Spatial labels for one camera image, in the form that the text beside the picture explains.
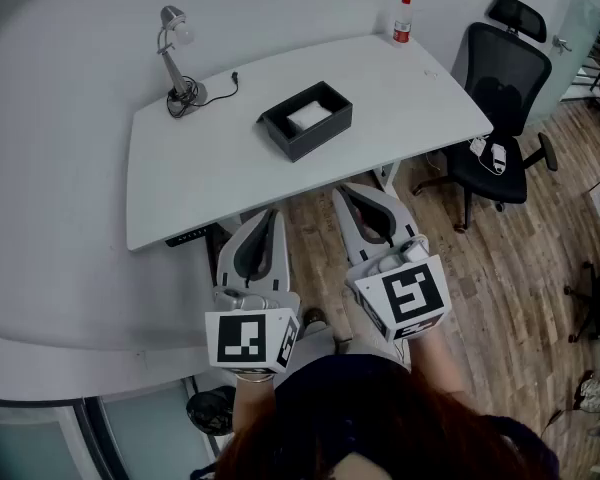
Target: lamp head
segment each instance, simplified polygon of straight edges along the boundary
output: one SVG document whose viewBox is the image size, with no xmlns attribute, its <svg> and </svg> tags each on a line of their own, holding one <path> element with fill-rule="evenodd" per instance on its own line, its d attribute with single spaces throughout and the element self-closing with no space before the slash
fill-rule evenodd
<svg viewBox="0 0 600 480">
<path fill-rule="evenodd" d="M 189 44 L 193 41 L 193 31 L 186 24 L 187 16 L 173 5 L 167 5 L 160 11 L 160 20 L 165 30 L 176 33 L 180 44 Z"/>
</svg>

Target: desk lamp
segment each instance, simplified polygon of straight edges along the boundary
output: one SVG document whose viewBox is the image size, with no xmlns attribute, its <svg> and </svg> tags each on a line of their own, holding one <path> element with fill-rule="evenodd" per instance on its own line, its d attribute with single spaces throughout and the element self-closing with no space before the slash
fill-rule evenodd
<svg viewBox="0 0 600 480">
<path fill-rule="evenodd" d="M 180 118 L 200 108 L 200 105 L 207 99 L 207 90 L 200 82 L 196 82 L 188 76 L 183 77 L 171 55 L 169 55 L 169 48 L 175 49 L 173 44 L 167 40 L 169 31 L 175 32 L 178 43 L 182 45 L 193 41 L 193 31 L 186 24 L 187 16 L 185 13 L 173 5 L 167 5 L 160 11 L 160 20 L 162 21 L 162 28 L 158 32 L 158 54 L 162 55 L 169 76 L 173 81 L 173 88 L 167 95 L 167 109 L 173 117 Z M 163 33 L 164 43 L 161 45 L 160 39 Z"/>
</svg>

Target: lamp base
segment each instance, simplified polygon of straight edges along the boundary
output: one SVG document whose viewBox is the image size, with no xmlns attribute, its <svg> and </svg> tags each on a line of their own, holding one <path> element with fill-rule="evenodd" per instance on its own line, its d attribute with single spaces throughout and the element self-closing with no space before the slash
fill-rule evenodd
<svg viewBox="0 0 600 480">
<path fill-rule="evenodd" d="M 207 101 L 207 96 L 208 96 L 207 88 L 204 86 L 204 84 L 202 82 L 196 82 L 196 83 L 198 86 L 198 94 L 196 95 L 196 98 L 195 98 L 195 100 L 193 100 L 192 103 L 201 105 L 205 101 Z M 171 97 L 167 96 L 167 108 L 169 109 L 169 113 L 172 116 L 184 117 L 186 115 L 191 114 L 192 112 L 195 112 L 200 107 L 189 104 L 188 106 L 186 106 L 186 108 L 183 109 L 183 105 L 182 105 L 181 101 L 172 99 Z"/>
</svg>

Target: wooden floor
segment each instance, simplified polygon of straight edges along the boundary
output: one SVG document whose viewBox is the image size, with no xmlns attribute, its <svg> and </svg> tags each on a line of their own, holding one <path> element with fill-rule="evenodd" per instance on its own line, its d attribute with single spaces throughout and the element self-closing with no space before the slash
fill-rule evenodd
<svg viewBox="0 0 600 480">
<path fill-rule="evenodd" d="M 509 205 L 504 213 L 474 199 L 465 235 L 453 231 L 462 219 L 458 186 L 411 195 L 417 182 L 438 175 L 425 157 L 403 161 L 394 183 L 442 258 L 453 301 L 444 330 L 479 406 L 516 418 L 538 434 L 556 409 L 570 407 L 583 370 L 600 372 L 598 344 L 567 342 L 583 308 L 562 291 L 582 277 L 584 260 L 600 267 L 600 224 L 588 196 L 600 181 L 599 124 L 599 115 L 575 102 L 528 126 L 520 139 L 523 155 L 538 147 L 537 132 L 543 131 L 556 150 L 558 172 L 550 173 L 544 162 L 529 169 L 526 204 Z M 434 164 L 444 162 L 441 154 L 429 157 Z M 366 174 L 354 181 L 373 183 Z M 343 315 L 355 303 L 343 284 L 348 265 L 332 188 L 278 207 L 287 219 L 294 289 L 303 307 L 324 308 L 346 334 Z M 587 478 L 589 467 L 600 464 L 600 438 L 586 434 L 598 417 L 569 412 L 544 433 L 560 458 L 563 478 Z"/>
</svg>

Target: glass door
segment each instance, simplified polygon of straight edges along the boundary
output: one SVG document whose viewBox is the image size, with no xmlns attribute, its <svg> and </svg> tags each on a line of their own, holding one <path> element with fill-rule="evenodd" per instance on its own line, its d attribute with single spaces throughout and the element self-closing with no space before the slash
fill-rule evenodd
<svg viewBox="0 0 600 480">
<path fill-rule="evenodd" d="M 547 38 L 551 76 L 538 94 L 529 121 L 548 117 L 586 59 L 600 31 L 600 0 L 571 0 L 557 35 Z"/>
</svg>

